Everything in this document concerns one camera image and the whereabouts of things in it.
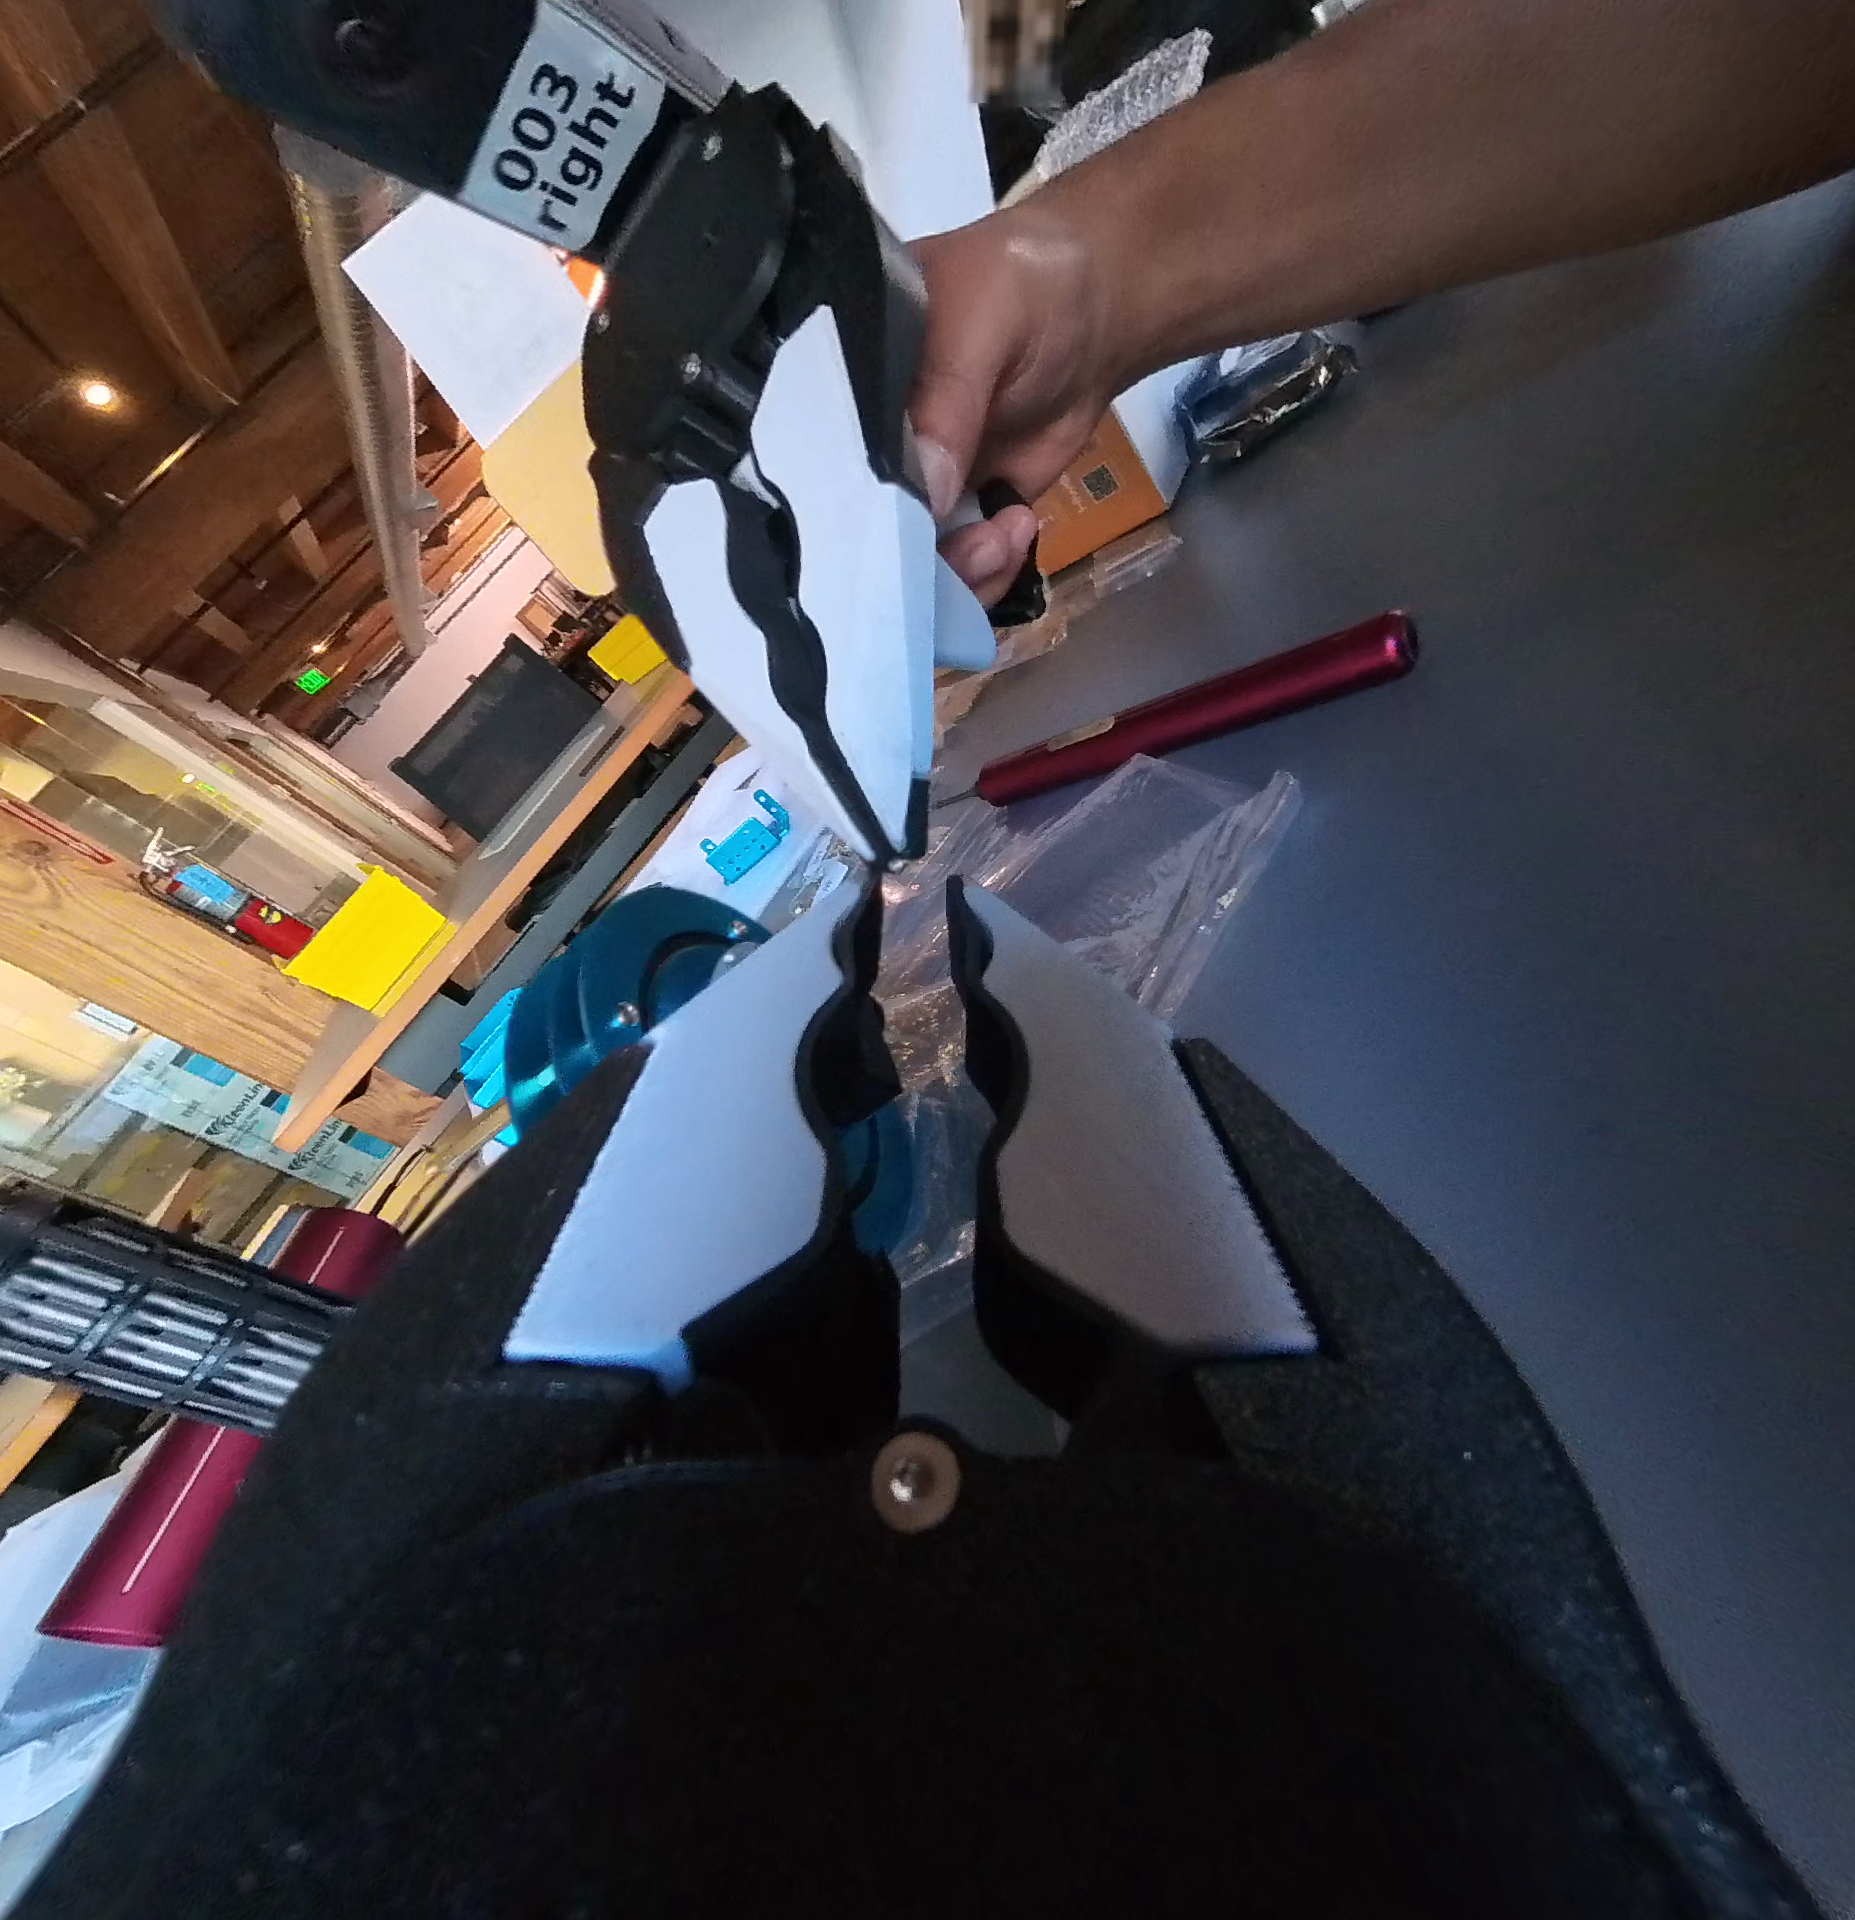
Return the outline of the open cardboard box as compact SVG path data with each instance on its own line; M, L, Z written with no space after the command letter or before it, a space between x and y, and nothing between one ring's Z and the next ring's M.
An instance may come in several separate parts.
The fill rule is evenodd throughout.
M341 269L478 438L490 499L578 592L614 592L578 365L602 269L432 195ZM1037 499L1044 574L1171 506L1188 474L1177 426L1184 376L1169 365L1123 393L1086 457Z

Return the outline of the large blue metal bracket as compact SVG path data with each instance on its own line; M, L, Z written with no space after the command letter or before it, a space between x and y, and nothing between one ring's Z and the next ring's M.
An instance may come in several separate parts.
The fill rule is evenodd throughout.
M518 1003L518 988L508 990L479 1027L462 1044L462 1088L473 1113L508 1106L508 1022Z

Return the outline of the wooden background table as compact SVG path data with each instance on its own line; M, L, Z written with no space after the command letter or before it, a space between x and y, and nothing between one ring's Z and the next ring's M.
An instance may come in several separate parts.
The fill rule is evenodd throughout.
M624 714L602 710L508 811L508 817L462 862L435 895L444 928L419 950L415 965L374 1009L335 1003L306 1071L293 1085L274 1144L301 1152L312 1137L353 1113L353 1125L392 1140L419 1103L415 1085L386 1071L386 1054L415 1028L453 974L508 926L532 879L565 848L586 814L628 777L639 757L677 735L696 682L658 665L633 682Z

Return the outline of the blue rotary base assembly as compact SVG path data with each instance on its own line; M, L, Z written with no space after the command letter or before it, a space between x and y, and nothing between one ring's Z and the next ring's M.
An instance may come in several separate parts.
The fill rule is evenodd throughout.
M607 1054L650 1040L771 932L728 919L699 895L643 887L600 906L526 983L508 1022L504 1144L546 1124ZM910 1210L910 1140L897 1113L897 1066L880 1009L855 1022L860 1103L838 1125L847 1152L854 1232L866 1254L895 1254Z

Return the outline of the black packet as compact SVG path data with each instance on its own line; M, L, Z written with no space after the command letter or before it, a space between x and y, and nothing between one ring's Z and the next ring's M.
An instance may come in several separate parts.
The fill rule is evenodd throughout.
M1177 426L1188 465L1234 465L1297 426L1356 373L1356 344L1329 327L1297 327L1216 349L1177 389Z

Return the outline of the person's right forearm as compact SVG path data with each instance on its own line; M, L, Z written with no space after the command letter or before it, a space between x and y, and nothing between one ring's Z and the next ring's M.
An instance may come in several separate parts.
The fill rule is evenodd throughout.
M1855 167L1855 0L1367 4L1086 184L1098 381L1614 255Z

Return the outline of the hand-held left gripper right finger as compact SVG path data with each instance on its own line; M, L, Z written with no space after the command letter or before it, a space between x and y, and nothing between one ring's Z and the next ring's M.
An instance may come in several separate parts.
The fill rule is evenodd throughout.
M1312 1354L1314 1328L1171 1028L1009 900L950 883L967 1082L985 1103L975 1303L1009 1363Z

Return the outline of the silver ventilation duct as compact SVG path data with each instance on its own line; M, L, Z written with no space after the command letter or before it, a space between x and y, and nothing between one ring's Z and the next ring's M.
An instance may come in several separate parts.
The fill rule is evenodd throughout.
M420 657L435 642L420 583L420 534L435 499L420 491L415 458L415 357L345 274L345 262L404 206L404 184L293 127L274 127L274 152L293 184L364 514L386 562L392 630L403 648Z

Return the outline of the blue perforated metal bracket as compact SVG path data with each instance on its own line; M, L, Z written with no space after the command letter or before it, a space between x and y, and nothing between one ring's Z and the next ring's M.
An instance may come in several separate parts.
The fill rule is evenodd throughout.
M728 827L721 838L709 837L699 844L704 867L721 879L727 890L749 879L763 862L771 862L771 853L781 853L781 844L794 830L794 814L781 807L771 788L749 788L749 807L755 807L749 817Z

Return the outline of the white crumpled paper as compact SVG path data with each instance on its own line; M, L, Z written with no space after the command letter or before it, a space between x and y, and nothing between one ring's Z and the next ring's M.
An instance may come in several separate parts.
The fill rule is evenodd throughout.
M41 1616L136 1477L141 1463L129 1463L4 1533L0 1836L94 1785L166 1660L144 1647L88 1647L41 1631Z

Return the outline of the black screwdriver bit holder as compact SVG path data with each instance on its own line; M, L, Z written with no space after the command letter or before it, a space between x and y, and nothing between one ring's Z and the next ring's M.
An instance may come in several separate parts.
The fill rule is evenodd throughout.
M0 1182L0 1370L270 1434L349 1303L83 1196Z

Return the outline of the bubble wrap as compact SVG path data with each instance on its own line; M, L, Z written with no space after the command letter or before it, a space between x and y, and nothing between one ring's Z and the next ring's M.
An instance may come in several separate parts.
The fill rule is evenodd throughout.
M1117 139L1151 127L1160 115L1192 102L1205 82L1216 32L1205 26L1177 32L1061 108L1034 157L1034 184L1044 184Z

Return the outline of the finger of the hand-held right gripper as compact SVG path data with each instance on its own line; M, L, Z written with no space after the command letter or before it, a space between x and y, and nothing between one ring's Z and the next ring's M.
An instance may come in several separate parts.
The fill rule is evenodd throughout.
M685 637L688 677L721 719L769 757L799 797L879 867L872 830L854 817L844 786L822 773L820 752L771 687L771 637L728 583L727 534L728 514L709 477L669 486L647 518L650 557Z
M905 477L871 450L834 305L776 349L728 529L755 509L732 595L763 642L763 687L721 714L871 867L924 853L941 664L992 657L975 592Z

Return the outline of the red pen screwdriver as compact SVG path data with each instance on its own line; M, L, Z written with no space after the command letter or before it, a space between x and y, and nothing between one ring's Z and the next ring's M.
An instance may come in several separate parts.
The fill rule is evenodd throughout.
M1340 634L1302 642L1285 652L1256 657L1228 677L1188 682L1104 722L1051 735L1025 752L980 768L969 788L931 797L931 811L982 797L1012 807L1079 782L1117 773L1138 757L1169 757L1205 737L1268 727L1276 719L1346 700L1354 690L1400 682L1423 657L1413 613L1377 613Z

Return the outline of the grey desk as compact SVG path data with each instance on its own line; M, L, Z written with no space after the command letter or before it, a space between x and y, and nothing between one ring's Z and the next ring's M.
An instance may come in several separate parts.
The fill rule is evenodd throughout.
M941 786L1423 621L1413 680L1179 757L1302 788L1179 1028L1466 1289L1855 1915L1855 173L1369 324L1171 523Z

